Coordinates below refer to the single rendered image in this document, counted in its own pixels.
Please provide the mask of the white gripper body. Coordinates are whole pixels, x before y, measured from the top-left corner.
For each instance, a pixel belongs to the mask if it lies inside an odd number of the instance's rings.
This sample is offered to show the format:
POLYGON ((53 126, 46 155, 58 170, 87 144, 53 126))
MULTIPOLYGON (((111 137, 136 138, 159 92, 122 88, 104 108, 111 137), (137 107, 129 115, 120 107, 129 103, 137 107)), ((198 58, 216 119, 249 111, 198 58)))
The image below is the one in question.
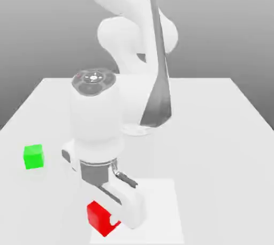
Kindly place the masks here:
POLYGON ((91 199, 128 228, 138 228, 145 221, 146 201, 139 187, 133 188, 114 176, 100 187, 84 181, 83 188, 91 199))

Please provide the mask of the small red cube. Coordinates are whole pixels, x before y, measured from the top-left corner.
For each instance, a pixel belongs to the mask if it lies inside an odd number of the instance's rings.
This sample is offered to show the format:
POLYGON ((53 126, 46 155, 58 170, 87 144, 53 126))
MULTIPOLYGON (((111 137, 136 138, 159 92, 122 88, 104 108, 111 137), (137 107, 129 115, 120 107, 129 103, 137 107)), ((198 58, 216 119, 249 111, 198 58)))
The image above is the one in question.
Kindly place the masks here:
POLYGON ((87 218, 89 224, 103 237, 106 237, 121 224, 120 220, 116 220, 112 224, 111 213, 96 201, 92 201, 87 205, 87 218))

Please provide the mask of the small green cube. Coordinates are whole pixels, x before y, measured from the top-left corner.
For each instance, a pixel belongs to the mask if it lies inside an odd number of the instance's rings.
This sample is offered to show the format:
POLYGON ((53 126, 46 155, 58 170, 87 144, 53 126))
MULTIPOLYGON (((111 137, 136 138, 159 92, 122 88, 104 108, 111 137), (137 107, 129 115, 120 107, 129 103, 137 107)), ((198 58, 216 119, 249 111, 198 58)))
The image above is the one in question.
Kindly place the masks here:
POLYGON ((24 163, 26 169, 41 168, 44 166, 44 153, 41 144, 24 147, 24 163))

